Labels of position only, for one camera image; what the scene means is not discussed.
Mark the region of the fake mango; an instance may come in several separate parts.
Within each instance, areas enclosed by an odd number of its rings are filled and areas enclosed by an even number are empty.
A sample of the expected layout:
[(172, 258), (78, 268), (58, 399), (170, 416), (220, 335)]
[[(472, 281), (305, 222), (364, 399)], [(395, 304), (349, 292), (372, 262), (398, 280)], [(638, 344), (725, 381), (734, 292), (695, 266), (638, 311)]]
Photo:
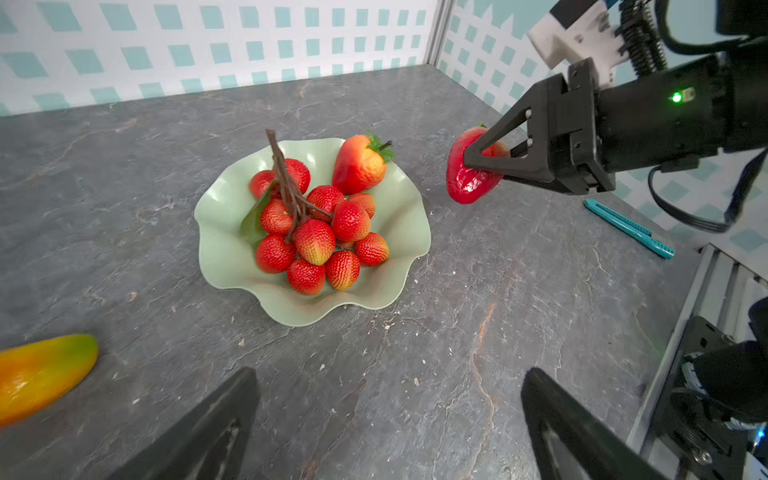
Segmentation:
[(1, 352), (1, 426), (15, 424), (58, 401), (93, 369), (98, 342), (88, 334), (61, 336)]

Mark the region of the fake strawberry with leaves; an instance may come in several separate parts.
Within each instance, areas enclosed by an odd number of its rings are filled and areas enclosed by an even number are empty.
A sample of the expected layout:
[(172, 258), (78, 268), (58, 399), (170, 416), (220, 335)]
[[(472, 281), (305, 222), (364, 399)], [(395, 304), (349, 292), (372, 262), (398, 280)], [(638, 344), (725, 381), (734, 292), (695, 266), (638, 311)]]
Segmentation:
[(344, 141), (336, 157), (331, 185), (345, 196), (377, 186), (395, 158), (392, 141), (382, 141), (371, 132)]

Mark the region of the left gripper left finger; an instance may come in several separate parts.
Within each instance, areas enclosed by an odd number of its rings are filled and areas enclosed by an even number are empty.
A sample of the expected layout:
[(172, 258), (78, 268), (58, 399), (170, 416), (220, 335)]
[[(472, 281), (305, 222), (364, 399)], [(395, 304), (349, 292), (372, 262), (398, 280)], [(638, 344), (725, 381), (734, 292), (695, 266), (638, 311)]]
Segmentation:
[(256, 372), (243, 367), (111, 479), (237, 479), (260, 401)]

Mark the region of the red lychee bunch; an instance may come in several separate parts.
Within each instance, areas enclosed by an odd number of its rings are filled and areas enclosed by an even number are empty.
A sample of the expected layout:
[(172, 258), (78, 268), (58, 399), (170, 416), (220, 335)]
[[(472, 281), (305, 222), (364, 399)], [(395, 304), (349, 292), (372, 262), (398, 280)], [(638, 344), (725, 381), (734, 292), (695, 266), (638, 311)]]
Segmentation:
[(331, 185), (332, 177), (312, 187), (307, 165), (283, 152), (274, 131), (267, 137), (273, 165), (251, 178), (257, 203), (240, 225), (243, 234), (254, 235), (257, 267), (285, 275), (306, 296), (325, 286), (350, 289), (362, 268), (379, 266), (390, 255), (387, 241), (372, 229), (372, 188), (345, 196)]

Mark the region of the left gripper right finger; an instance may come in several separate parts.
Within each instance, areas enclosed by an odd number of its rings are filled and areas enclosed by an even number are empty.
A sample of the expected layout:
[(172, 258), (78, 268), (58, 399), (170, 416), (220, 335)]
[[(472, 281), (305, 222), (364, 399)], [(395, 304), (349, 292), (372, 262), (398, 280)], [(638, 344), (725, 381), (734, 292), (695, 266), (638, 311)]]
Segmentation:
[(530, 369), (521, 401), (542, 479), (661, 479), (545, 371)]

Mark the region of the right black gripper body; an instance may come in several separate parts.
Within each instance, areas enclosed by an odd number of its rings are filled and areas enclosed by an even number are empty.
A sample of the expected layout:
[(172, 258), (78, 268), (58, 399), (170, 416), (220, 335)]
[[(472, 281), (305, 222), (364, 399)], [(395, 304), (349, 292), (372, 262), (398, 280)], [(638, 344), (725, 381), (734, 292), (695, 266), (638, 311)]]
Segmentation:
[(615, 175), (605, 169), (597, 135), (593, 60), (569, 66), (566, 76), (537, 82), (528, 93), (532, 96), (528, 156), (535, 171), (527, 183), (566, 195), (613, 191)]

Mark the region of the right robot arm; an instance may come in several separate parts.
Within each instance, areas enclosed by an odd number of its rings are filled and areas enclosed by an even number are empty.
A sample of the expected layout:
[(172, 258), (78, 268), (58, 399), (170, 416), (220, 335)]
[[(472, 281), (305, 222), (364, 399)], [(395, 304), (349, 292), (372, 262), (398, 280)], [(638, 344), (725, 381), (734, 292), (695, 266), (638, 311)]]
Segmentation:
[(754, 151), (719, 221), (658, 206), (678, 222), (724, 233), (739, 219), (767, 156), (767, 11), (721, 1), (721, 40), (689, 44), (668, 27), (664, 1), (560, 1), (529, 31), (549, 66), (464, 154), (468, 168), (569, 195), (606, 192), (619, 172), (696, 168), (719, 153)]

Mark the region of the dark red fake strawberry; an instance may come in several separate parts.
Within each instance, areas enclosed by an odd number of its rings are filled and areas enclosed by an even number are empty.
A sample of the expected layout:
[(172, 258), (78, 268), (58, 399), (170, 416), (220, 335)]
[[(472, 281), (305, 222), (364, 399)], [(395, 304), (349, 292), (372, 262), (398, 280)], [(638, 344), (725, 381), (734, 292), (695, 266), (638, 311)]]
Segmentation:
[(465, 166), (465, 152), (485, 132), (487, 126), (480, 124), (462, 133), (451, 147), (446, 170), (448, 195), (457, 203), (467, 205), (479, 200), (493, 190), (504, 176)]

